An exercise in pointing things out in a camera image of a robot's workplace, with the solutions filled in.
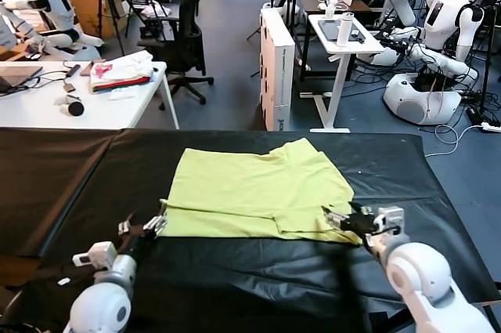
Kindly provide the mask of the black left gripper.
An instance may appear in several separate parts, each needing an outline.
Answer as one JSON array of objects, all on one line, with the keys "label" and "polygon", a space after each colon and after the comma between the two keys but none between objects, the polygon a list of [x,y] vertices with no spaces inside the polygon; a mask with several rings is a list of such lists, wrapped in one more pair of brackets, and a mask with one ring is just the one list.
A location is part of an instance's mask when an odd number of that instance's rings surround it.
[{"label": "black left gripper", "polygon": [[135,213],[131,212],[126,219],[118,223],[118,235],[121,236],[121,246],[117,250],[119,255],[129,255],[136,262],[143,262],[152,253],[157,236],[168,223],[166,208],[152,217],[146,224],[135,226]]}]

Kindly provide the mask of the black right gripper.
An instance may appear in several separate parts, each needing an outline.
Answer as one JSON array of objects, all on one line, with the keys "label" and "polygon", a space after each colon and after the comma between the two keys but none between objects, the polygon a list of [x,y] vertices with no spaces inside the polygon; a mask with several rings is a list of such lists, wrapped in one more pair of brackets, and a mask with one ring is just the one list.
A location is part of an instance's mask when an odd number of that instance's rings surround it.
[{"label": "black right gripper", "polygon": [[350,201],[349,204],[351,206],[350,215],[334,212],[323,206],[323,214],[331,227],[351,231],[355,234],[372,234],[379,230],[379,224],[375,223],[376,216],[370,206],[355,201]]}]

